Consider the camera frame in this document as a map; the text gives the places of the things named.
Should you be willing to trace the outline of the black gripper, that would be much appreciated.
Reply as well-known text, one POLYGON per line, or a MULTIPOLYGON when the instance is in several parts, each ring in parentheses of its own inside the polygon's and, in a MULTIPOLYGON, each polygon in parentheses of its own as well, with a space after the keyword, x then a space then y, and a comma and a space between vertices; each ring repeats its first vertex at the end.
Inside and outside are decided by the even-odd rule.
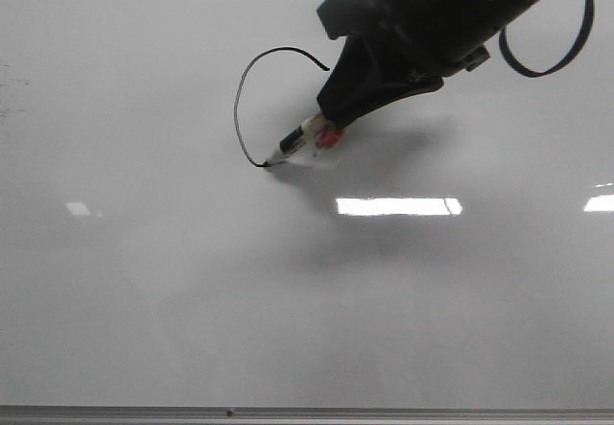
POLYGON ((317 96, 323 117, 344 129, 377 108, 438 91, 442 77, 484 62, 484 44, 538 1, 324 0, 322 26, 345 43, 317 96))

